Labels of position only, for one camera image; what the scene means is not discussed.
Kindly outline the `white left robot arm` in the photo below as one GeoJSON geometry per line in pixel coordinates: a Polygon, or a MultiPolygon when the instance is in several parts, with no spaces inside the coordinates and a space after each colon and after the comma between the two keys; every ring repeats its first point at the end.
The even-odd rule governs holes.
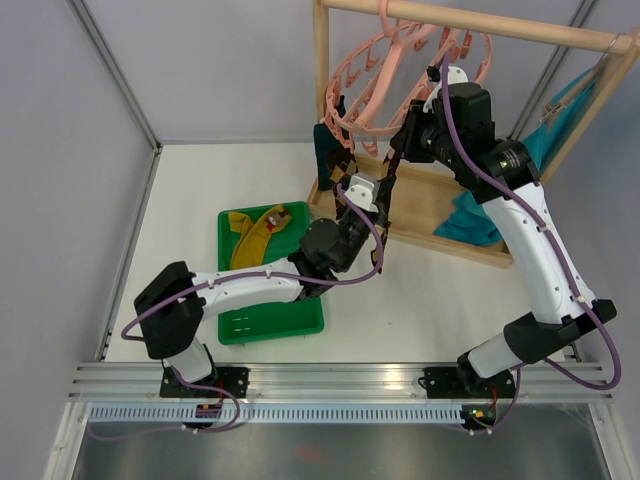
{"type": "Polygon", "coordinates": [[[365,242],[373,238],[372,271],[381,270],[384,234],[393,180],[355,174],[336,186],[346,209],[336,220],[310,224],[298,248],[270,263],[212,274],[190,271],[185,262],[166,266],[136,297],[137,316],[121,333],[144,344],[147,355],[164,365],[167,383],[176,382],[197,397],[220,390],[209,349],[197,338],[201,322],[232,310],[270,303],[294,303],[342,285],[365,242]]]}

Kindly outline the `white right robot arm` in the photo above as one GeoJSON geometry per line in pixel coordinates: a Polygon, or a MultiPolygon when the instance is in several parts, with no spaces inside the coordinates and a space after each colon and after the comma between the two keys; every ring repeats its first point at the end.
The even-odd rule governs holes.
{"type": "Polygon", "coordinates": [[[464,82],[430,100],[411,101],[391,145],[404,160],[439,162],[453,172],[497,227],[528,291],[529,313],[458,358],[463,392],[478,395],[494,376],[547,361],[594,330],[613,344],[604,325],[616,317],[616,307],[593,293],[571,261],[527,147],[496,138],[488,91],[464,82]]]}

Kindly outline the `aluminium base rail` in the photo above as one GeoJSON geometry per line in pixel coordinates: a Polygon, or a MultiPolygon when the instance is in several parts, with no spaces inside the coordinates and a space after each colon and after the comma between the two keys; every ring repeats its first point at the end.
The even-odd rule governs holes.
{"type": "MultiPolygon", "coordinates": [[[[469,397],[445,394],[427,375],[424,363],[258,363],[219,364],[221,385],[254,402],[479,403],[491,393],[469,397]]],[[[163,367],[152,362],[81,363],[72,375],[67,394],[73,401],[161,401],[169,382],[163,367]]],[[[525,403],[610,402],[610,391],[598,392],[564,377],[547,364],[525,367],[519,399],[525,403]]]]}

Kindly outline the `teal cloth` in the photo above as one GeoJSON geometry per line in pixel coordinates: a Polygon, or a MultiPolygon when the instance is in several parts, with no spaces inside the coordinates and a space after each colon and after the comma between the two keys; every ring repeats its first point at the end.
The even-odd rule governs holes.
{"type": "MultiPolygon", "coordinates": [[[[563,135],[567,133],[569,123],[576,118],[584,107],[585,102],[589,99],[596,81],[568,108],[561,111],[557,121],[550,129],[547,129],[546,124],[539,124],[530,135],[522,140],[540,173],[543,173],[550,165],[554,156],[553,151],[558,147],[563,135]]],[[[493,221],[485,214],[482,207],[477,204],[469,191],[465,191],[455,197],[453,204],[455,206],[454,212],[434,230],[434,235],[480,247],[493,245],[502,240],[502,236],[493,221]]]]}

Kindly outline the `brown argyle sock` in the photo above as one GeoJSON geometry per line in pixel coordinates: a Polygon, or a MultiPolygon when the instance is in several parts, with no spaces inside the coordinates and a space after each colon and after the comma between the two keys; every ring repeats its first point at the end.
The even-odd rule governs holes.
{"type": "Polygon", "coordinates": [[[338,187],[341,187],[343,193],[347,191],[351,177],[358,172],[358,166],[354,153],[344,147],[331,150],[326,156],[326,163],[334,198],[335,219],[340,220],[347,210],[347,205],[341,199],[338,187]]]}
{"type": "Polygon", "coordinates": [[[382,177],[379,182],[379,190],[374,204],[378,207],[379,216],[375,222],[376,231],[380,235],[381,239],[381,253],[378,252],[378,247],[375,247],[371,253],[371,263],[375,266],[379,260],[382,259],[384,249],[386,246],[391,221],[389,220],[389,213],[391,208],[392,190],[394,188],[397,179],[397,168],[400,164],[400,156],[393,149],[390,148],[383,163],[382,163],[382,177]]]}

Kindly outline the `yellow sock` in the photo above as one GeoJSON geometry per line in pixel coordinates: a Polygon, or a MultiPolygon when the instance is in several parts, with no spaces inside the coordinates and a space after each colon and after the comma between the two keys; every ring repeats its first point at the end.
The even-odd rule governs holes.
{"type": "Polygon", "coordinates": [[[231,269],[236,270],[262,265],[271,238],[288,226],[292,215],[283,205],[275,205],[258,220],[237,211],[230,212],[228,219],[230,230],[240,235],[230,260],[231,269]]]}

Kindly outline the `green reindeer sock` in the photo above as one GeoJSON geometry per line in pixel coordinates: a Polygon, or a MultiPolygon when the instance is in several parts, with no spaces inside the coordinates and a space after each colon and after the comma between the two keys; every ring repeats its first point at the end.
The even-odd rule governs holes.
{"type": "Polygon", "coordinates": [[[345,107],[345,96],[341,95],[339,98],[338,105],[336,106],[336,112],[340,118],[343,118],[346,113],[345,107]]]}
{"type": "Polygon", "coordinates": [[[312,135],[317,165],[318,190],[329,191],[334,185],[334,181],[331,179],[334,166],[331,164],[330,155],[336,149],[339,149],[341,144],[324,122],[313,126],[312,135]]]}

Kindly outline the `metal clip hanger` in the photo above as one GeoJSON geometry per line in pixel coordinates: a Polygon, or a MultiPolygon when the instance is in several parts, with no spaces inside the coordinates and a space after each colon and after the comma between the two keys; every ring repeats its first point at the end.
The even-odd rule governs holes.
{"type": "Polygon", "coordinates": [[[562,92],[557,95],[555,100],[550,100],[543,109],[543,115],[539,124],[546,124],[550,129],[557,121],[562,110],[568,108],[588,87],[595,82],[603,73],[611,54],[613,47],[619,42],[622,33],[617,33],[611,41],[607,49],[602,53],[598,62],[588,71],[581,74],[577,79],[572,81],[562,92]]]}

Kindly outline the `wooden hanger rack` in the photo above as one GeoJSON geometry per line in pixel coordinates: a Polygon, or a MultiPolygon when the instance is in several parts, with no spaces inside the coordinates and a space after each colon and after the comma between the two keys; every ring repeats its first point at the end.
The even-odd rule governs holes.
{"type": "MultiPolygon", "coordinates": [[[[541,177],[543,183],[550,181],[639,59],[637,31],[614,35],[409,1],[392,1],[384,9],[376,1],[316,1],[313,4],[313,35],[316,110],[320,121],[329,119],[333,112],[331,101],[334,84],[338,80],[337,76],[329,73],[329,12],[332,9],[393,18],[402,29],[420,22],[426,22],[429,32],[443,27],[449,32],[443,43],[445,48],[450,46],[457,34],[467,31],[480,34],[486,39],[502,36],[602,53],[603,58],[596,69],[599,77],[595,89],[580,110],[578,118],[569,124],[566,135],[553,149],[549,166],[541,177]]],[[[390,237],[499,268],[508,268],[512,264],[513,258],[505,243],[477,247],[434,235],[437,224],[452,213],[454,197],[462,191],[453,178],[414,166],[398,167],[397,176],[391,198],[390,237]]]]}

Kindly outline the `green plastic tray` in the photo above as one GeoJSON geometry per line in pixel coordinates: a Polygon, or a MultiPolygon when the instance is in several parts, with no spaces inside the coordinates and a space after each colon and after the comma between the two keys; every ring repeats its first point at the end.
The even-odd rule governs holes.
{"type": "MultiPolygon", "coordinates": [[[[288,209],[292,220],[282,232],[271,238],[263,264],[284,258],[296,250],[299,239],[311,223],[309,209],[304,202],[277,205],[288,209]]],[[[247,214],[252,220],[258,220],[273,206],[275,205],[228,210],[218,214],[217,251],[220,270],[232,270],[230,260],[240,237],[230,230],[229,213],[237,211],[247,214]]],[[[321,300],[318,298],[293,303],[260,304],[218,316],[218,340],[224,345],[314,334],[321,332],[323,328],[324,316],[321,300]]]]}

